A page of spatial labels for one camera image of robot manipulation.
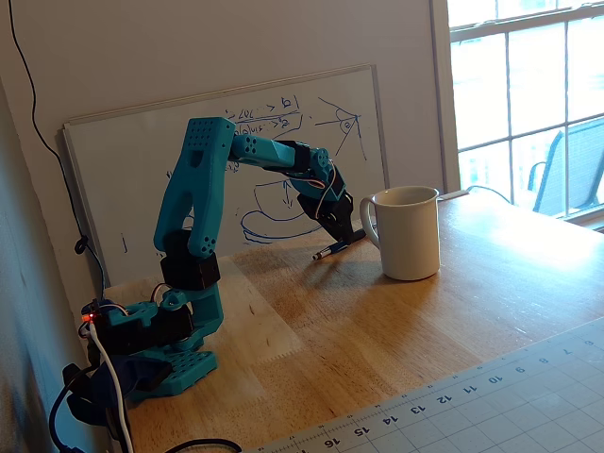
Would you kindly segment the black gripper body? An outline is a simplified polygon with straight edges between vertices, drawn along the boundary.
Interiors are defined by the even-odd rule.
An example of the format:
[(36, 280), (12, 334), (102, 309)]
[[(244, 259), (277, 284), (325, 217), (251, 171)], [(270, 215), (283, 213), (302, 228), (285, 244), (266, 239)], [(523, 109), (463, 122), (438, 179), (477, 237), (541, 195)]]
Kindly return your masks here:
[(329, 220), (333, 222), (350, 221), (353, 212), (353, 197), (348, 193), (344, 194), (337, 201), (321, 201), (318, 198), (312, 198), (300, 193), (297, 196), (304, 213), (311, 220)]

